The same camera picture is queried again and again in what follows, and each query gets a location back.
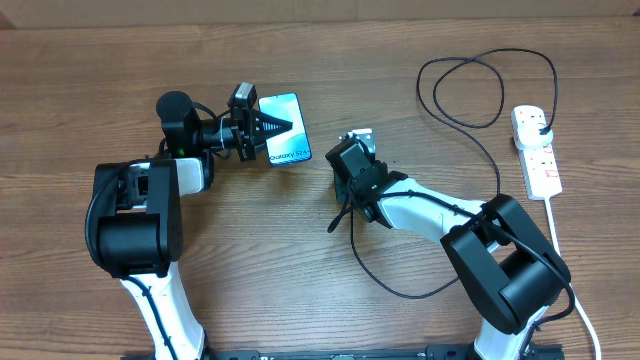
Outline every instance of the wood grain surface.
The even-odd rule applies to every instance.
[[[480,316],[460,284],[410,301],[360,269],[324,154],[345,131],[375,130],[378,157],[423,185],[490,199],[479,149],[428,117],[415,96],[427,60],[498,47],[548,55],[559,74],[555,149],[564,193],[553,200],[563,257],[605,358],[640,357],[640,19],[442,20],[0,32],[0,358],[118,359],[151,338],[131,296],[93,264],[83,237],[93,171],[155,152],[155,102],[169,90],[222,111],[234,86],[296,92],[311,161],[271,168],[266,156],[217,161],[213,188],[182,199],[180,271],[191,307],[218,350],[420,348],[469,343]],[[548,232],[528,201],[509,111],[552,104],[546,63],[486,59],[502,73],[505,113],[472,131],[495,157],[503,192]],[[425,94],[449,65],[424,74]],[[470,65],[439,91],[445,109],[485,122],[499,86]],[[357,219],[363,260],[399,291],[454,276],[440,246]],[[564,296],[552,311],[566,305]],[[592,356],[576,314],[544,325],[539,343]]]

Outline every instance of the table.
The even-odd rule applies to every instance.
[[[498,47],[541,51],[560,77],[555,150],[564,193],[553,199],[563,256],[605,358],[640,357],[640,21],[638,18],[441,20],[176,26],[0,32],[0,358],[118,359],[152,350],[138,309],[93,264],[82,226],[97,164],[153,154],[155,102],[169,90],[224,110],[234,86],[296,92],[314,152],[270,168],[266,157],[216,162],[213,188],[182,199],[180,271],[218,350],[420,348],[469,343],[480,316],[460,284],[426,300],[385,292],[351,253],[324,153],[352,128],[376,132],[378,158],[423,185],[490,199],[495,178],[474,144],[425,114],[415,77],[427,60]],[[503,192],[548,234],[528,201],[509,112],[552,104],[546,63],[486,58],[505,79],[505,112],[472,131],[494,155]],[[450,65],[424,74],[425,93]],[[499,87],[485,68],[452,74],[445,109],[482,122]],[[392,287],[422,293],[454,276],[442,249],[357,219],[357,244]],[[552,311],[566,305],[561,296]],[[577,313],[543,326],[539,343],[592,356]]]

